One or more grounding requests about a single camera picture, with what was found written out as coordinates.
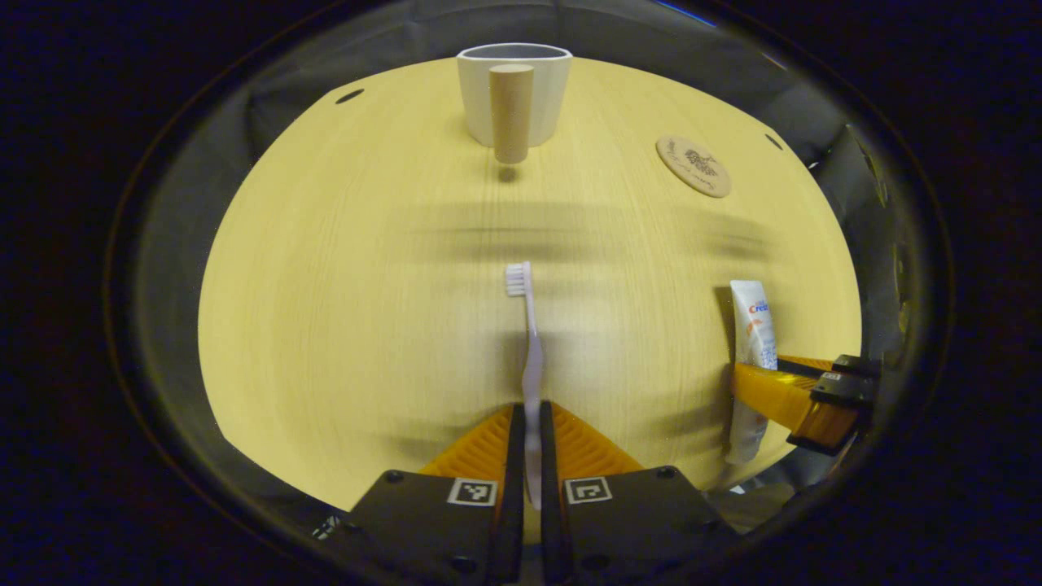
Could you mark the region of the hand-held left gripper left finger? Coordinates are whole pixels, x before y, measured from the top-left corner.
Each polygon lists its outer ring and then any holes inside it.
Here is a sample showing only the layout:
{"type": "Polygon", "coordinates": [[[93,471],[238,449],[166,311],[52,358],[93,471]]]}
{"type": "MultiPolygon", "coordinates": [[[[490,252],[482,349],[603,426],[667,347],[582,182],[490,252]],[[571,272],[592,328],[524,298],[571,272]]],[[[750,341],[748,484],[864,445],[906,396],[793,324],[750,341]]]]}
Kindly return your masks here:
{"type": "Polygon", "coordinates": [[[525,414],[507,405],[420,471],[386,470],[317,544],[379,585],[507,585],[521,573],[525,414]]]}

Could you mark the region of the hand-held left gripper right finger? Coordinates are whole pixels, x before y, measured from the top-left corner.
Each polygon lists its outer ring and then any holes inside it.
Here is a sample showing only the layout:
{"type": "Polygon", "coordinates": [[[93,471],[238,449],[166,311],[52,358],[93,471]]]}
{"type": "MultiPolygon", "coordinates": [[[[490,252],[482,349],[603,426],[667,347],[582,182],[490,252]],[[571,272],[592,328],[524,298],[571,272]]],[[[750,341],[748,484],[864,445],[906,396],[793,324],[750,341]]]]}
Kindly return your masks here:
{"type": "Polygon", "coordinates": [[[554,585],[692,585],[738,534],[672,465],[646,467],[561,405],[539,411],[543,576],[554,585]]]}

